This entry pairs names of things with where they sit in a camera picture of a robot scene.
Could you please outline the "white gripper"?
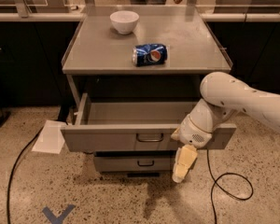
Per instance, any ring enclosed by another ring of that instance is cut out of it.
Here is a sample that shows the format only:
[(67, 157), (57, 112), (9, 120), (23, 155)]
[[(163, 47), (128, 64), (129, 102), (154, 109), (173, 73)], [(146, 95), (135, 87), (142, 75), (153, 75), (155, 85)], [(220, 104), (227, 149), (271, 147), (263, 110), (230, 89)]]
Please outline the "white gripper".
[(181, 183), (198, 157), (196, 148), (204, 147), (211, 140), (212, 134), (198, 128), (190, 119), (190, 115), (187, 115), (178, 129), (171, 134), (171, 138), (184, 144), (175, 154), (172, 174), (174, 182)]

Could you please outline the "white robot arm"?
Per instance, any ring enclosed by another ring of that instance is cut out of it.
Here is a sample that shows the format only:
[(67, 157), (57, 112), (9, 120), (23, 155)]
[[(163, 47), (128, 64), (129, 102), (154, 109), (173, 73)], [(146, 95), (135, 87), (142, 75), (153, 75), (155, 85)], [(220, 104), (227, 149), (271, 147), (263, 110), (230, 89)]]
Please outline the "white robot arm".
[(280, 133), (280, 95), (253, 89), (222, 72), (205, 76), (200, 93), (200, 101), (171, 135), (183, 144), (175, 155), (172, 179), (176, 183), (184, 180), (197, 159), (197, 150), (211, 140), (217, 126), (238, 112)]

